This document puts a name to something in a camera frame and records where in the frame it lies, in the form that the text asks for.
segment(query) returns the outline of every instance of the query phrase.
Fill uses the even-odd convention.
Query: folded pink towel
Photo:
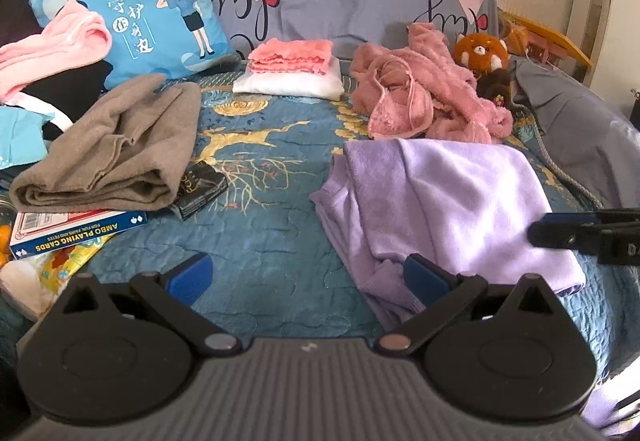
[[[509,110],[476,94],[476,79],[458,66],[446,37],[430,22],[409,26],[409,46],[356,49],[351,75],[358,80],[353,108],[369,116],[372,138],[428,138],[499,143],[513,130]]]
[[[314,73],[324,75],[329,70],[330,40],[269,39],[249,53],[248,68],[254,73]]]
[[[98,62],[110,49],[104,19],[67,1],[41,34],[0,47],[0,102],[36,80]]]

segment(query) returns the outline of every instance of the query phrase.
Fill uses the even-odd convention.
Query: pink towel
[[[430,22],[409,26],[409,46],[356,49],[351,75],[358,80],[353,108],[369,116],[372,138],[428,138],[499,143],[511,134],[509,110],[476,94],[476,79],[458,66],[446,37]]]
[[[104,19],[75,0],[67,1],[41,34],[0,47],[0,102],[31,82],[98,62],[110,49]]]
[[[329,70],[333,43],[330,40],[269,39],[249,53],[248,68],[254,73],[314,73]]]

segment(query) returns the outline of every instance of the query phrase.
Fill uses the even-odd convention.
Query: brown towel
[[[158,210],[174,202],[196,139],[200,88],[186,82],[155,93],[162,74],[119,85],[17,176],[20,212]]]

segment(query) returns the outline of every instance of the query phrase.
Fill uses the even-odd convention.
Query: metal pivot screw
[[[387,351],[404,351],[411,347],[411,338],[398,334],[384,335],[378,344]]]
[[[215,351],[229,351],[236,347],[238,339],[226,333],[215,333],[206,337],[204,344]]]

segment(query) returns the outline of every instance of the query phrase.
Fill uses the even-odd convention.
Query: blue floral quilt
[[[101,281],[124,281],[139,271],[164,271],[197,251],[217,274],[194,308],[243,341],[253,336],[372,339],[382,332],[334,252],[308,195],[325,181],[333,153],[345,140],[366,139],[366,120],[339,102],[234,95],[239,72],[202,76],[202,112],[193,161],[226,174],[228,191],[186,221],[168,211],[148,225],[115,236],[89,263]],[[347,91],[353,87],[345,78]],[[556,176],[515,137],[555,211],[582,207]],[[579,257],[585,290],[563,300],[609,370],[619,311],[607,303],[617,282],[593,259]],[[24,322],[0,309],[0,335],[17,340]],[[4,358],[12,354],[0,350]]]

